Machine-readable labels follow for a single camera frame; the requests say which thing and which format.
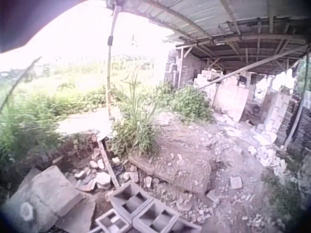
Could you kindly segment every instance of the sky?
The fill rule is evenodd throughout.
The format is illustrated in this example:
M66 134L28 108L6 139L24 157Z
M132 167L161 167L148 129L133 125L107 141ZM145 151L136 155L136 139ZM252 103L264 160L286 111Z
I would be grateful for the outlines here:
M22 48L0 54L0 71L25 68L43 55L41 62L57 62L57 57L75 60L81 56L105 59L107 39L111 30L112 11L104 8L104 1L81 3L60 15ZM138 35L143 46L129 47L132 34ZM112 55L159 53L160 39L173 34L166 28L149 23L148 19L120 13L114 32Z

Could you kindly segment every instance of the stacked concrete blocks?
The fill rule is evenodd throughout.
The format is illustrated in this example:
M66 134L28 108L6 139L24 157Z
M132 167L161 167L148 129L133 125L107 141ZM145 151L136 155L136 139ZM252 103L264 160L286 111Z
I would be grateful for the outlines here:
M153 198L133 181L127 182L110 196L111 204L128 222L141 212Z
M133 219L133 226L144 233L168 233L171 232L178 218L178 212L153 200Z
M201 230L202 227L179 218L169 233L200 233Z
M107 211L105 214L95 219L95 221L105 233L124 233L132 227L132 224L126 221L114 209Z

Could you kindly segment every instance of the stone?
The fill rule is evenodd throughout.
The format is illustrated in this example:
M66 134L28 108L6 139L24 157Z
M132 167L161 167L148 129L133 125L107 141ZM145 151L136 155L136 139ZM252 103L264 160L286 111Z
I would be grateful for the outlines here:
M96 174L96 184L99 188L109 189L111 177L109 174L105 172L99 172Z
M74 177L77 178L78 180L83 179L86 176L85 171L80 171L79 173L74 174Z
M251 153L252 156L254 156L257 153L254 146L249 146L248 151Z
M240 176L236 176L236 177L230 177L230 185L231 185L231 189L238 189L238 188L242 188L242 179Z
M29 202L24 202L20 206L20 216L24 221L30 222L35 220L35 209Z
M91 168L94 168L94 169L97 169L97 168L98 168L97 163L96 163L95 161L93 161L93 160L91 160L91 161L89 162L89 165L90 165Z
M56 227L68 233L89 232L95 205L93 197L84 198L64 217L58 219Z
M52 164L55 165L55 164L58 164L64 157L63 156L59 156L58 158L54 159L52 161Z
M151 181L152 181L152 178L150 176L147 176L145 178L145 184L146 184L147 188L151 188Z
M120 159L118 157L114 157L112 158L112 162L118 164L120 162Z
M105 168L105 165L103 163L103 159L100 159L97 161L97 165L100 169L104 169Z
M219 197L216 195L216 190L210 190L208 192L208 194L206 195L209 199L211 199L214 203L218 203L219 202Z

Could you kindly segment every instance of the metal pole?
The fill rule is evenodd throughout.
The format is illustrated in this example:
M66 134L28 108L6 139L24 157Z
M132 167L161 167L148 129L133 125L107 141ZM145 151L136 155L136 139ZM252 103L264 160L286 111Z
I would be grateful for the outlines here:
M298 108L298 112L297 112L297 116L296 119L294 121L294 124L291 128L290 134L288 135L288 137L286 138L285 142L284 142L284 150L286 150L286 148L288 147L289 142L292 140L293 134L297 128L297 125L299 123L300 117L301 117L301 113L302 113L302 109L303 109L303 103L305 100L305 92L306 92L306 88L307 88L307 84L308 84L308 69L309 69L309 52L310 49L308 48L307 50L307 58L306 58L306 73L305 73L305 83L303 85L303 90L302 90L302 97L301 97L301 101L300 101L300 105Z
M271 56L271 57L267 57L267 58L265 58L265 59L263 59L263 60L260 60L260 61L257 61L257 62L255 62L255 63L249 64L248 66L245 66L245 67L243 67L243 68L241 68L241 69L238 69L238 70L236 70L236 71L233 71L233 72L231 72L231 73L229 73L229 74L226 74L226 75L224 75L223 77L221 77L221 78L219 78L219 79L216 79L216 80L214 80L214 81L211 81L209 84L207 84L207 85L205 85L205 86L202 86L202 87L200 87L199 89L203 89L203 88L205 88L205 87L207 87L207 86L210 86L210 85L212 85L212 84L214 84L214 83L217 83L217 82L219 82L219 81L221 81L221 80L224 80L224 79L226 79L226 78L229 78L229 77L231 77L232 75L239 74L239 73L241 73L242 71L246 71L246 70L249 70L249 69L258 67L258 66L263 65L263 64L265 64L265 63L267 63L267 62L273 61L273 60L275 60L275 59L277 59L277 58L286 56L287 54L290 54L290 53L293 53L293 52L296 52L296 51L299 51L299 50L306 49L308 46L309 46L309 45L303 45L303 46L300 46L300 47L298 47L298 48L295 48L295 49L292 49L292 50L288 50L288 51L285 51L285 52L282 52L282 53L278 53L278 54L273 55L273 56Z
M110 36L108 37L108 59L107 59L107 90L106 90L106 105L108 110L108 117L111 118L111 85L110 85L110 67L111 67L111 47L113 42L113 32L115 30L118 14L121 11L121 6L116 6L113 11L112 25Z

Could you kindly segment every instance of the roof support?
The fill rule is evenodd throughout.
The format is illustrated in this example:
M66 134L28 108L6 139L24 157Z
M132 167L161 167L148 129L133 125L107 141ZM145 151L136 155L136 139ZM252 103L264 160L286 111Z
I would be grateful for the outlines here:
M248 64L248 48L245 48L246 63Z
M227 41L240 41L240 40L256 40L256 39L276 39L276 40L296 40L299 43L305 43L306 38L303 35L288 35L288 34L257 34L257 33L243 33L241 36L236 36L236 35L228 35L227 37L224 36L219 36L219 37L214 37L213 38L213 43L212 44L217 44L217 43L225 43ZM180 45L176 46L177 49L181 48L189 48L193 46L200 46L200 45L205 45L205 44L211 44L211 40L206 40L202 41L199 43L191 43L188 45Z
M246 70L249 70L249 69L252 69L252 68L261 66L261 65L263 65L263 64L265 64L265 63L267 63L267 62L270 62L270 61L273 61L273 60L275 60L275 59L277 59L277 58L286 56L287 54L290 54L290 53L293 53L293 52L296 52L296 51L300 51L300 50L304 50L304 49L306 49L308 46L309 46L309 45L303 45L303 46L300 46L300 47L298 47L298 48L295 48L295 49L292 49L292 50L288 50L288 51L286 51L286 52L278 53L278 54L273 55L273 56L271 56L271 57L268 57L268 58L266 58L266 59L260 60L260 61L258 61L258 62L253 63L253 64L250 64L250 65L248 65L248 66L245 66L245 67L243 67L243 68L237 69L237 70L235 70L235 71L233 71L233 72L231 72L231 73L229 73L229 74L226 74L226 75L224 75L224 76L222 76L222 77L220 77L220 78L218 78L218 79L216 79L216 80L214 80L214 81L211 81L209 84L207 84L207 85L205 85L205 86L202 86L202 87L200 87L199 89L205 88L205 87L210 86L210 85L212 85L212 84L214 84L214 83L217 83L217 82L219 82L219 81L221 81L221 80L224 80L224 79L226 79L226 78L229 78L229 77L231 77L232 75L239 74L239 73L241 73L241 72L243 72L243 71L246 71Z
M257 19L257 33L260 34L261 33L261 19L258 18ZM259 57L259 50L260 50L260 39L257 40L257 58L256 58L256 62L258 61L258 57Z
M230 9L229 7L229 4L227 2L227 0L220 0L220 2L222 3L222 5L224 6L225 10L227 11L228 15L230 16L230 18L232 19L232 22L238 32L239 35L241 35L241 32L240 32L240 29L238 27L238 24L237 24L237 20L235 19L234 15L233 15L233 12L232 10Z
M175 16L176 18L179 18L180 20L182 20L182 21L186 22L187 24L191 25L192 27L194 27L196 30L204 33L208 38L210 38L210 39L212 38L212 36L209 33L207 33L206 31L204 31L203 28L199 27L197 24L192 22L190 19L184 17L180 13L178 13L178 12L176 12L176 11L174 11L174 10L172 10L172 9L170 9L170 8L160 4L158 2L155 2L153 0L142 0L142 1L147 3L147 4L149 4L149 5L151 5L151 6L154 6L154 7L158 8L158 9L161 9L161 10L169 13L172 16Z
M187 50L187 52L185 52L184 58L186 58L186 56L190 53L190 51L192 50L192 48L193 48L193 47L189 48L189 49Z
M216 62L218 62L219 61L219 59L220 59L220 57L219 58L217 58L215 61L213 61L213 63L212 64L210 64L207 68L211 68Z
M290 27L290 24L289 24L289 23L286 23L285 28L284 28L284 31L283 31L284 34L287 33L289 27ZM277 48L276 48L274 54L277 54L277 52L278 52L278 50L280 49L280 47L281 47L283 41L284 41L284 39L281 39L281 40L280 40L280 42L279 42L279 44L277 45Z
M269 32L273 33L274 0L268 0Z

